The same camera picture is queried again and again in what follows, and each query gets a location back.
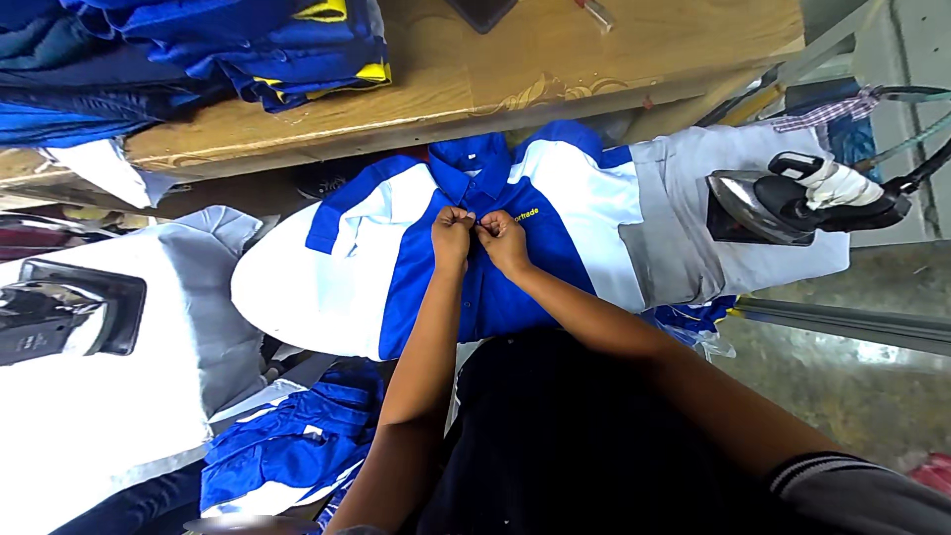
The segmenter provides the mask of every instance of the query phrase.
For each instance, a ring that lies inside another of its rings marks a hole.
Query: stack of folded shirts
[[[0,10],[0,146],[65,148],[182,118],[227,94],[104,41],[55,0]]]
[[[390,81],[376,0],[63,0],[95,35],[122,37],[189,76],[223,72],[270,112]]]
[[[383,391],[376,367],[355,358],[232,424],[204,456],[202,516],[276,515],[349,484],[370,450]]]
[[[236,91],[270,112],[390,81],[376,0],[8,0],[0,146],[66,148]]]

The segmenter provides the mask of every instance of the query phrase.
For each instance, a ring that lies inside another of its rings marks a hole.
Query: person
[[[562,328],[483,342],[458,373],[444,438],[472,232]],[[376,437],[327,533],[951,533],[937,491],[534,267],[508,213],[476,224],[444,208],[432,240]]]

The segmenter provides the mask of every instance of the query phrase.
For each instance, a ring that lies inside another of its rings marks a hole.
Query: striped sleeve cuff
[[[797,455],[774,468],[766,478],[769,492],[785,498],[797,484],[817,474],[841,470],[884,470],[888,468],[869,463],[861,457],[838,451],[819,451]]]

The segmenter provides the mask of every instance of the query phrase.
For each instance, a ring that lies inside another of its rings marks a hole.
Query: yellow embroidered text
[[[535,214],[537,214],[537,213],[538,213],[538,208],[532,208],[532,209],[530,209],[529,211],[527,211],[527,212],[525,212],[525,213],[523,213],[523,214],[516,215],[516,216],[515,216],[515,220],[516,220],[516,221],[521,221],[521,220],[525,219],[526,217],[532,217],[533,215],[535,215]]]

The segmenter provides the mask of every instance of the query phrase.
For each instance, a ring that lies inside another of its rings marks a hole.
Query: steam iron
[[[138,277],[26,260],[20,280],[0,287],[0,366],[52,354],[128,355],[145,299]]]
[[[714,171],[707,177],[707,228],[720,242],[805,247],[817,229],[890,227],[908,214],[908,195],[943,165],[951,149],[946,152],[882,186],[858,171],[797,152],[778,154],[769,172]]]

